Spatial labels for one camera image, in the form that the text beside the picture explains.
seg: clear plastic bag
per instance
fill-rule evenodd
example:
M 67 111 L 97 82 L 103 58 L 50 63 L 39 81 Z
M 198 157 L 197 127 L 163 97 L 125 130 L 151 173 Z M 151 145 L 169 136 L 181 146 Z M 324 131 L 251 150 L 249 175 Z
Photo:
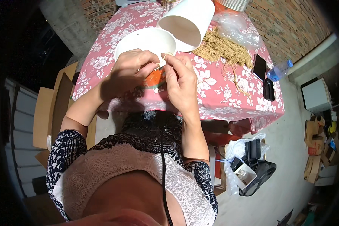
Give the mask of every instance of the clear plastic bag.
M 253 25 L 248 25 L 248 16 L 244 12 L 221 12 L 214 15 L 219 34 L 234 43 L 254 50 L 262 46 L 262 38 Z
M 223 162 L 223 166 L 226 173 L 226 192 L 229 195 L 235 195 L 239 192 L 239 188 L 236 184 L 235 177 L 236 174 L 231 169 L 231 162 L 236 158 L 242 159 L 245 155 L 245 143 L 256 140 L 256 139 L 264 139 L 266 137 L 266 133 L 258 133 L 256 136 L 250 139 L 239 139 L 237 141 L 230 141 L 226 146 L 226 155 L 225 160 L 221 160 Z M 264 143 L 261 143 L 261 158 L 263 159 L 264 154 L 269 150 L 270 146 Z

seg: black and white dress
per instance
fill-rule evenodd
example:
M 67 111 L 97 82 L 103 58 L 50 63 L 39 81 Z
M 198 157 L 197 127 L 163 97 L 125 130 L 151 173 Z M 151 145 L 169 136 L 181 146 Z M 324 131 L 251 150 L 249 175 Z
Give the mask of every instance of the black and white dress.
M 182 117 L 169 112 L 130 113 L 122 132 L 102 139 L 87 150 L 75 130 L 58 134 L 50 152 L 47 187 L 62 216 L 80 219 L 95 190 L 108 179 L 133 170 L 145 170 L 162 184 L 162 157 L 166 161 L 166 189 L 179 202 L 189 225 L 212 225 L 218 210 L 206 163 L 184 164 L 181 155 Z

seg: table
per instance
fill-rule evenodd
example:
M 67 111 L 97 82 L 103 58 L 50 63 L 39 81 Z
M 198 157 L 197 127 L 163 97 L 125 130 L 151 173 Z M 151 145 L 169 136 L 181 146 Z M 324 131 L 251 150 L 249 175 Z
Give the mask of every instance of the table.
M 79 74 L 73 99 L 77 100 L 109 75 L 114 65 L 114 50 L 122 38 L 134 30 L 156 27 L 159 18 L 166 12 L 167 10 L 158 2 L 139 2 L 120 8 L 101 31 L 89 51 Z M 247 16 L 246 20 L 248 24 L 246 32 L 257 33 Z M 266 60 L 269 68 L 273 67 L 264 44 L 261 48 L 248 52 L 252 59 L 257 53 Z M 238 66 L 235 71 L 238 85 L 251 94 L 249 98 L 236 88 L 232 71 L 222 75 L 223 59 L 211 62 L 193 53 L 177 52 L 176 55 L 186 55 L 193 62 L 198 77 L 197 102 L 201 119 L 237 121 L 248 118 L 254 134 L 284 115 L 279 82 L 274 83 L 275 101 L 267 101 L 262 94 L 262 82 L 249 68 Z M 120 98 L 113 99 L 110 103 L 103 104 L 100 110 L 126 112 L 167 110 L 179 113 L 168 99 L 165 84 L 153 89 L 136 88 Z

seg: plastic water bottle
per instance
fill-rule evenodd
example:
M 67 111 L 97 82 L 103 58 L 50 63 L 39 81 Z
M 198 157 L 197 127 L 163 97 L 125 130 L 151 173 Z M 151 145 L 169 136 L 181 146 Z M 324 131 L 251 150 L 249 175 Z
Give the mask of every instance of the plastic water bottle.
M 273 69 L 267 72 L 267 77 L 273 81 L 276 82 L 284 77 L 287 76 L 287 72 L 289 71 L 289 68 L 292 67 L 291 60 L 282 62 L 278 65 L 276 65 Z

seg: brick wall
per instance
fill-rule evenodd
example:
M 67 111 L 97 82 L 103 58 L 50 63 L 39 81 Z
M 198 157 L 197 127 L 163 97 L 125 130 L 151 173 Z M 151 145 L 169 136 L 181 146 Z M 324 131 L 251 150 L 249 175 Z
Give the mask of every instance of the brick wall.
M 274 64 L 296 62 L 330 35 L 313 0 L 252 0 L 247 13 Z
M 115 0 L 81 0 L 81 5 L 96 35 L 117 11 Z

